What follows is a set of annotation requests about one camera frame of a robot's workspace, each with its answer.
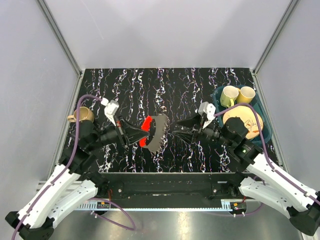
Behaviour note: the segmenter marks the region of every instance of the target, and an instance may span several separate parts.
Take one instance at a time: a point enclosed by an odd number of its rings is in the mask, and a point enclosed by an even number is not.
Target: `plastic container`
[[[242,87],[245,87],[246,85],[238,85],[235,86],[236,88],[241,89]],[[221,93],[223,91],[225,86],[220,86],[217,87],[213,94],[211,95],[213,98],[213,104],[215,106],[215,112],[216,113],[220,113],[223,110],[225,110],[226,108],[224,106],[220,105],[220,97],[221,97]],[[269,140],[272,137],[272,128],[271,128],[271,124],[269,122],[269,119],[266,115],[266,112],[262,106],[262,103],[259,99],[258,94],[255,94],[255,97],[252,99],[252,101],[250,102],[250,105],[253,106],[254,110],[261,116],[262,121],[263,121],[263,130],[262,130],[262,134],[263,134],[263,139],[264,142],[267,143],[269,142]],[[219,122],[219,126],[222,127],[224,125],[223,121],[222,121],[222,115],[218,116],[218,122]],[[254,144],[262,147],[262,142],[261,142],[261,138],[260,135],[258,135],[257,137],[251,139],[251,142],[253,142]]]

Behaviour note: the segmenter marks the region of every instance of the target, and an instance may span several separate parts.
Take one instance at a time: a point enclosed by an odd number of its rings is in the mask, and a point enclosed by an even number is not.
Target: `marble tabletop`
[[[134,144],[128,148],[110,144],[97,150],[96,163],[90,171],[133,173],[217,173],[229,172],[230,159],[224,146],[199,142],[186,144],[171,132],[174,122],[193,116],[202,102],[212,103],[210,96],[219,86],[247,85],[255,88],[248,68],[116,68],[86,69],[78,98],[84,94],[105,97],[119,103],[120,114],[131,124],[141,126],[150,115],[166,114],[169,127],[160,153],[151,154]],[[95,114],[95,124],[105,127],[110,122],[104,106],[87,99],[83,106]],[[70,146],[71,123],[64,147]],[[267,143],[269,157],[278,162],[273,143]]]

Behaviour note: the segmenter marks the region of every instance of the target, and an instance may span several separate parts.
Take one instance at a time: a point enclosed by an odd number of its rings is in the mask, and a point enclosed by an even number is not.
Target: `mug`
[[[236,99],[237,103],[249,104],[252,99],[256,96],[256,92],[252,87],[243,86],[241,89],[238,88],[239,96]]]
[[[66,119],[70,123],[75,123],[77,118],[77,110],[74,111],[73,115],[68,116]],[[91,122],[94,122],[95,120],[95,115],[94,113],[87,107],[81,106],[80,107],[80,112],[79,112],[79,121],[83,120],[90,120]]]
[[[235,101],[239,95],[239,88],[235,86],[225,86],[220,97],[220,104],[225,108],[230,108],[235,105]]]

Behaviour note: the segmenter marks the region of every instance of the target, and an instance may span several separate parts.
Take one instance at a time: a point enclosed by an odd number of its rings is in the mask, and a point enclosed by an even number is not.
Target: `plate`
[[[257,115],[258,115],[261,130],[262,130],[264,129],[264,122],[262,121],[262,118],[258,113]],[[242,122],[244,122],[244,126],[249,130],[248,134],[245,136],[247,139],[249,140],[254,139],[256,136],[259,135],[259,129],[258,129],[255,115],[249,107],[237,106],[227,111],[223,115],[222,122],[223,124],[225,124],[229,118],[235,118],[235,117],[239,117],[242,120]]]

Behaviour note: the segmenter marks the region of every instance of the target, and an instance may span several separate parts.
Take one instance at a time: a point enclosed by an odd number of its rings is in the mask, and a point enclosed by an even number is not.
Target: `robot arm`
[[[173,134],[188,144],[202,138],[226,145],[230,157],[228,167],[240,176],[237,182],[231,183],[234,189],[243,196],[276,209],[298,230],[313,236],[320,225],[319,192],[302,184],[273,161],[266,159],[262,150],[245,138],[248,130],[239,117],[229,118],[220,128],[216,122],[212,122],[214,111],[215,107],[211,103],[203,102],[196,116],[177,123],[187,129],[174,131]],[[241,174],[245,171],[260,177],[268,185],[245,177]]]
[[[74,146],[62,152],[59,164],[34,198],[20,211],[12,211],[5,217],[13,228],[20,225],[18,232],[24,240],[49,239],[58,224],[74,209],[95,196],[103,198],[107,195],[109,181],[97,172],[87,173],[96,161],[93,150],[112,143],[129,146],[149,136],[148,132],[117,114],[117,102],[103,98],[101,103],[105,105],[104,113],[113,125],[97,129],[89,120],[80,122],[77,150],[68,170],[64,171]],[[62,171],[63,174],[54,182]],[[83,174],[86,179],[81,186],[60,199],[63,192]]]

